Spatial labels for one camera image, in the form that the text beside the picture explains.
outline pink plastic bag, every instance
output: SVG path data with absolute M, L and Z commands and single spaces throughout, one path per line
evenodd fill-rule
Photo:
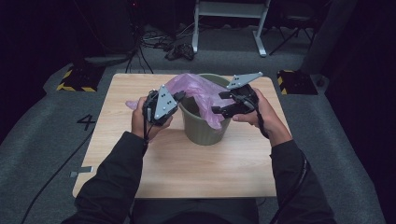
M 232 99 L 223 100 L 219 97 L 220 92 L 227 91 L 226 88 L 195 74 L 180 74 L 169 80 L 165 86 L 171 94 L 184 91 L 185 97 L 194 97 L 201 118 L 206 120 L 211 128 L 221 130 L 220 122 L 224 117 L 221 114 L 214 114 L 212 106 L 224 107 L 234 103 Z M 132 109 L 137 107 L 137 102 L 128 101 L 126 104 Z

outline gray carpet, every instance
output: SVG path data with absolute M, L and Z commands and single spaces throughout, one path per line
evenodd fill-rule
M 267 51 L 281 42 L 277 30 L 262 37 Z M 190 43 L 187 36 L 178 43 Z M 155 74 L 213 73 L 246 74 L 262 71 L 276 84 L 276 72 L 298 69 L 307 52 L 304 34 L 293 38 L 273 56 L 261 58 L 256 50 L 251 27 L 242 30 L 206 30 L 200 34 L 198 53 L 192 62 L 165 60 L 160 49 L 143 48 L 144 56 Z M 0 146 L 0 223 L 20 223 L 29 203 L 38 191 L 82 143 L 94 125 L 84 131 L 77 120 L 88 114 L 97 120 L 111 78 L 124 73 L 126 63 L 108 67 L 98 92 L 56 91 L 67 71 L 60 68 L 47 81 L 47 92 L 19 120 Z M 131 73 L 143 73 L 137 57 Z M 310 160 L 325 190 L 339 223 L 385 223 L 373 183 L 365 173 L 352 146 L 332 112 L 324 91 L 319 95 L 281 95 L 291 133 Z M 84 158 L 88 143 L 49 183 L 35 202 L 25 223 L 60 223 L 75 212 L 72 189 L 76 171 Z M 268 223 L 276 212 L 276 198 L 258 199 L 261 223 Z

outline dark sleeve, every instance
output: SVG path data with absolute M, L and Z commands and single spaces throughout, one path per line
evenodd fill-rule
M 142 175 L 144 140 L 125 132 L 81 188 L 77 212 L 63 223 L 123 223 Z
M 304 167 L 304 154 L 293 140 L 272 148 L 272 164 L 279 206 L 295 188 Z M 278 223 L 335 223 L 323 189 L 309 163 L 299 190 L 280 212 Z

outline number 4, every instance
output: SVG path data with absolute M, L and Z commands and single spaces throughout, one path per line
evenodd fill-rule
M 87 130 L 88 130 L 88 127 L 90 127 L 90 124 L 96 123 L 96 121 L 92 121 L 92 115 L 89 114 L 89 115 L 85 116 L 84 118 L 79 119 L 79 120 L 77 121 L 77 123 L 85 123 L 85 129 L 84 129 L 84 131 L 87 131 Z

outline light wood surface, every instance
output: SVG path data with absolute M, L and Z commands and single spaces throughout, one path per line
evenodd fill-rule
M 128 100 L 147 96 L 152 89 L 173 75 L 116 74 L 109 87 L 84 166 L 92 173 L 78 175 L 73 195 L 95 175 L 98 165 L 110 153 L 124 131 L 131 130 L 132 110 Z M 251 83 L 262 91 L 288 127 L 274 85 L 260 77 Z M 231 121 L 222 140 L 203 147 L 184 134 L 179 109 L 172 124 L 149 144 L 144 157 L 143 174 L 136 198 L 221 198 L 275 196 L 271 167 L 271 146 L 259 129 L 247 123 Z

